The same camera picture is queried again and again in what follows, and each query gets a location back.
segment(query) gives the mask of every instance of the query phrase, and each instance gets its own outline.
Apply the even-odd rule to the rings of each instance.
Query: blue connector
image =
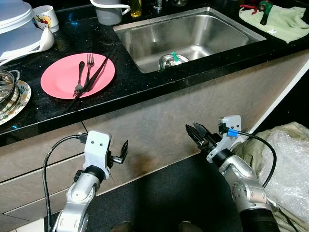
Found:
[[[238,130],[228,129],[227,136],[237,138]]]

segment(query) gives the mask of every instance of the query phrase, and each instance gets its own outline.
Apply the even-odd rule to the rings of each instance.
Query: metal pot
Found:
[[[18,99],[16,95],[19,95],[19,88],[16,86],[16,82],[20,77],[20,72],[18,70],[5,71],[0,70],[0,112],[3,112],[8,108],[8,103],[12,103],[13,99]]]

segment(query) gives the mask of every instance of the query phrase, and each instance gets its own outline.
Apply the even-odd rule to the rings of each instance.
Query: green towel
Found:
[[[239,16],[245,22],[265,31],[287,43],[306,36],[309,33],[309,25],[301,18],[306,11],[305,8],[293,7],[290,9],[273,6],[266,25],[260,24],[263,12],[251,14],[254,10],[239,11]]]

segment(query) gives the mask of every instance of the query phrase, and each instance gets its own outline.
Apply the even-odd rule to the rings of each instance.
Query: black floor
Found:
[[[98,196],[88,231],[108,232],[125,220],[135,232],[177,232],[183,220],[204,232],[242,230],[227,183],[199,155]]]

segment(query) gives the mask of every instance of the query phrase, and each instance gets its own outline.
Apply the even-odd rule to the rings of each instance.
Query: beige cabinet panel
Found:
[[[0,214],[0,232],[7,232],[30,223],[27,220]]]
[[[84,124],[88,130],[112,135],[110,150],[114,155],[129,140],[126,161],[113,167],[115,182],[126,183],[197,153],[197,146],[186,133],[186,124],[201,123],[217,132],[219,117],[240,114],[242,129],[250,129],[308,57],[308,51],[292,54],[86,120]]]
[[[73,183],[74,175],[82,169],[84,155],[78,155],[47,168],[49,194],[68,188]],[[42,170],[0,184],[0,213],[44,197]]]
[[[116,184],[114,183],[112,178],[109,178],[101,183],[98,193],[102,193],[114,187],[116,187]],[[67,192],[68,189],[65,189],[50,196],[50,205],[52,213],[58,212],[63,209],[66,203]],[[26,219],[29,221],[35,221],[39,218],[43,218],[46,216],[45,198],[39,199],[38,201],[35,202],[31,202],[15,210],[6,212],[5,214],[17,218]]]
[[[86,132],[81,123],[0,147],[0,182],[41,168],[46,154],[57,141],[78,132]],[[83,151],[84,144],[79,140],[65,141],[53,152],[49,163],[63,160]]]

